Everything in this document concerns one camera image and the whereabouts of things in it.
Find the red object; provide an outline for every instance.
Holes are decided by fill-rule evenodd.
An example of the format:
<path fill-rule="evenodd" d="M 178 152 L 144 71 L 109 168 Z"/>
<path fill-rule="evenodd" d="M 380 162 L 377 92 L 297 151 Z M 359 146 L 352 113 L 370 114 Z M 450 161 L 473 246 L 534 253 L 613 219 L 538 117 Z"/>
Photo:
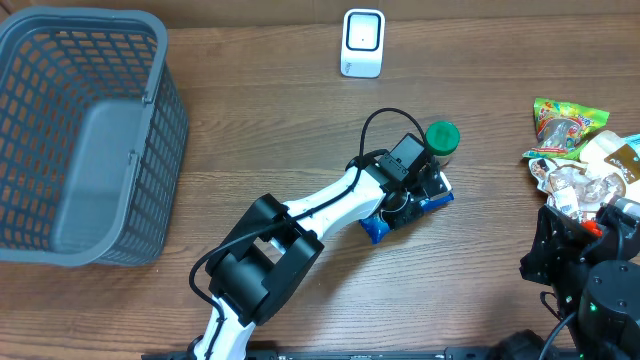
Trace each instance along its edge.
<path fill-rule="evenodd" d="M 598 228 L 598 224 L 595 221 L 585 221 L 582 223 L 582 226 L 591 231 L 591 233 L 596 235 L 597 237 L 602 236 L 602 230 Z"/>

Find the green bottle cap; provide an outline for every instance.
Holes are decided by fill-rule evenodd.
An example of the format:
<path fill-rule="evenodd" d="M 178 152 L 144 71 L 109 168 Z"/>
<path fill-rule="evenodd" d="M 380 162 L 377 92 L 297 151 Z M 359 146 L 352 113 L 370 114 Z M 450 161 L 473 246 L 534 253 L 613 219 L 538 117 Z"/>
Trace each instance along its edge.
<path fill-rule="evenodd" d="M 460 131 L 450 122 L 438 121 L 427 129 L 427 149 L 436 156 L 453 153 L 460 143 Z"/>

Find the green snack bag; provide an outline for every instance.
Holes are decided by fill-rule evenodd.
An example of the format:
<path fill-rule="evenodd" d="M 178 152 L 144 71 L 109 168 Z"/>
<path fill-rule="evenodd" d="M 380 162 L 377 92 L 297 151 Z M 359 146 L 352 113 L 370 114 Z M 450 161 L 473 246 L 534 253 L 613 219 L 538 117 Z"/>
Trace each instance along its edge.
<path fill-rule="evenodd" d="M 606 111 L 542 98 L 533 104 L 533 114 L 540 143 L 522 154 L 526 158 L 578 159 L 587 144 L 576 147 L 580 140 L 605 126 L 609 118 Z"/>

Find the plastic basket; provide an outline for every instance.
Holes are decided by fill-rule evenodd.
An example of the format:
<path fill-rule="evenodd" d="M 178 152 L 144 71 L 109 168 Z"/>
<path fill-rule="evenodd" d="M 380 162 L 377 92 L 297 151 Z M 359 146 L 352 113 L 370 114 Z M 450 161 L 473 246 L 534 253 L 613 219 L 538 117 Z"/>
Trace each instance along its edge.
<path fill-rule="evenodd" d="M 0 26 L 0 261 L 162 252 L 187 139 L 151 14 L 32 7 Z"/>

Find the trash pile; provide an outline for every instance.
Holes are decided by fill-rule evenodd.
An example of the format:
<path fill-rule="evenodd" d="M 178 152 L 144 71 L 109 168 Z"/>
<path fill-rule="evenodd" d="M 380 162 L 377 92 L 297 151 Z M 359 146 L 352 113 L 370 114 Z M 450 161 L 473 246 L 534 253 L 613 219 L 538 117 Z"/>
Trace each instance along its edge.
<path fill-rule="evenodd" d="M 581 105 L 536 99 L 539 144 L 525 152 L 547 204 L 589 225 L 600 204 L 614 196 L 640 202 L 640 134 L 620 138 L 604 130 L 609 113 Z"/>

